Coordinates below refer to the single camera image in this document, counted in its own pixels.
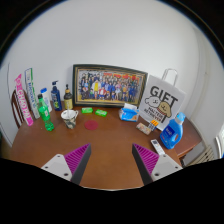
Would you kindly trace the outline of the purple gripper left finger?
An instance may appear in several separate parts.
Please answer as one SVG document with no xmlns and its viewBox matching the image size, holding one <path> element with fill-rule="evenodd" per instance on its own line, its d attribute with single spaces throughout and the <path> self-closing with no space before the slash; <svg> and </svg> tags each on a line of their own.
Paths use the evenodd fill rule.
<svg viewBox="0 0 224 224">
<path fill-rule="evenodd" d="M 66 155 L 56 154 L 42 169 L 79 185 L 90 155 L 91 145 L 85 144 Z"/>
</svg>

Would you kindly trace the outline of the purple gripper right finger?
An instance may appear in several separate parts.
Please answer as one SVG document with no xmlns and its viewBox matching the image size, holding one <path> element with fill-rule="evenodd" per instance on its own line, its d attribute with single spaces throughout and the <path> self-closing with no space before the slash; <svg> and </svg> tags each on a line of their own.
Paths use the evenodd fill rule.
<svg viewBox="0 0 224 224">
<path fill-rule="evenodd" d="M 159 155 L 138 144 L 132 144 L 132 154 L 144 185 L 164 178 L 182 169 L 167 154 Z"/>
</svg>

